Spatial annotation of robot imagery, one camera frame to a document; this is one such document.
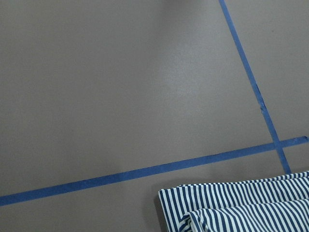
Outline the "navy white striped polo shirt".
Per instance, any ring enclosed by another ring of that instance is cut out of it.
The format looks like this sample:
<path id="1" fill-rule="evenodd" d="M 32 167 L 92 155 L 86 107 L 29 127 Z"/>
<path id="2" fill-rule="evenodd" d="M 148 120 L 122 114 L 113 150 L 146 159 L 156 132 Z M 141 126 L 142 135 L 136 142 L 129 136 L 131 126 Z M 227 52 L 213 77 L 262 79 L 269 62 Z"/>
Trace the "navy white striped polo shirt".
<path id="1" fill-rule="evenodd" d="M 159 192 L 170 232 L 306 232 L 309 173 Z"/>

